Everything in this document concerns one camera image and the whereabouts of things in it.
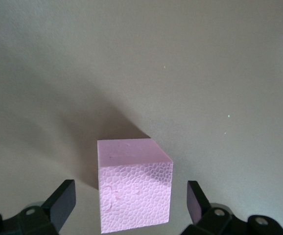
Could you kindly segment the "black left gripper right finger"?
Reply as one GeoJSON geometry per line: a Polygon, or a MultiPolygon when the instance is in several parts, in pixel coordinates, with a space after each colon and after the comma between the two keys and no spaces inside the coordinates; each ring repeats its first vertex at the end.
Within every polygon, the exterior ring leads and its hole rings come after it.
{"type": "Polygon", "coordinates": [[[271,217],[251,215],[243,221],[230,208],[211,204],[197,181],[187,183],[187,208],[192,223],[182,235],[283,235],[283,227],[271,217]]]}

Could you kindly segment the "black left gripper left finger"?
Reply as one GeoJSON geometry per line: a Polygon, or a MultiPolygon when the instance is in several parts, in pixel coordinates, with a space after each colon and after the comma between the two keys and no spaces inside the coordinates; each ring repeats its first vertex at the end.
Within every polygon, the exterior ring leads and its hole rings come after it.
{"type": "Polygon", "coordinates": [[[42,205],[7,220],[0,214],[0,235],[59,235],[75,205],[75,180],[65,180],[42,205]]]}

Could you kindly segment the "pink foam cube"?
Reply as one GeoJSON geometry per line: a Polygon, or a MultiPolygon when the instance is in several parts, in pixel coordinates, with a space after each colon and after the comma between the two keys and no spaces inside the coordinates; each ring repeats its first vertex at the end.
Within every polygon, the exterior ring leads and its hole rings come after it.
{"type": "Polygon", "coordinates": [[[101,233],[169,221],[173,161],[151,138],[98,140],[101,233]]]}

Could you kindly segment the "brown table mat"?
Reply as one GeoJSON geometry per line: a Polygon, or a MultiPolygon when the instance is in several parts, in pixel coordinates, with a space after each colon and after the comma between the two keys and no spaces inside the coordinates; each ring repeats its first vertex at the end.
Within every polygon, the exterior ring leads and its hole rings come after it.
{"type": "Polygon", "coordinates": [[[75,179],[61,235],[100,235],[99,139],[153,138],[187,181],[242,220],[283,226],[283,0],[0,0],[0,213],[75,179]]]}

